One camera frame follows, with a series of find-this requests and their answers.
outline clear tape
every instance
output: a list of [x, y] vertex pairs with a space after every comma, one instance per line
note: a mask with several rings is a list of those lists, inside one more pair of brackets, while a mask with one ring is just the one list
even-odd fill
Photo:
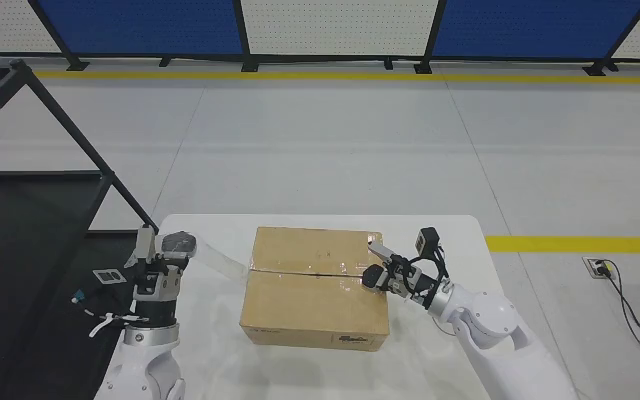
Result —
[[243, 265], [216, 250], [198, 234], [193, 232], [189, 232], [189, 234], [196, 238], [196, 252], [192, 258], [193, 260], [196, 260], [216, 272], [219, 272], [228, 279], [234, 281], [246, 280], [248, 273], [246, 265]]

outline white pegboard panel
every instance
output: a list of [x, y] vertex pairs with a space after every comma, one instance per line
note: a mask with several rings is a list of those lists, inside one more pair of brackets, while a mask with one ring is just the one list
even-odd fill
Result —
[[242, 0], [253, 54], [424, 54], [437, 0]]
[[618, 47], [613, 58], [639, 58], [640, 59], [640, 23], [631, 31], [629, 36]]
[[59, 53], [27, 0], [0, 0], [0, 53]]

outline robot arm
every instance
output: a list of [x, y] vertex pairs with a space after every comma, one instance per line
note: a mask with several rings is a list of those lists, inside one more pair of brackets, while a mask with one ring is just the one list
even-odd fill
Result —
[[[370, 243], [369, 249], [384, 267], [370, 266], [362, 283], [372, 290], [410, 297], [440, 322], [452, 324], [492, 400], [577, 399], [565, 372], [508, 299], [487, 292], [471, 293], [449, 280], [438, 241], [434, 228], [422, 229], [416, 243], [420, 257], [411, 261], [379, 243]], [[438, 278], [413, 266], [418, 259], [434, 261]], [[513, 340], [512, 352], [487, 351], [507, 337]]]

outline blue panel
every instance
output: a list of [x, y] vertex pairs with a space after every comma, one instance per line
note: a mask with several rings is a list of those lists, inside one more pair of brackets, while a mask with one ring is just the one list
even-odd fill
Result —
[[74, 53], [241, 54], [232, 0], [40, 0]]
[[603, 57], [640, 0], [448, 0], [434, 56]]

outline cardboard box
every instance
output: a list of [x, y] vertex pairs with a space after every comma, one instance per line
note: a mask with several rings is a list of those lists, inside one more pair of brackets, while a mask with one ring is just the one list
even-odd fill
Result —
[[380, 233], [265, 228], [256, 233], [240, 326], [255, 344], [376, 351], [386, 293], [362, 286]]

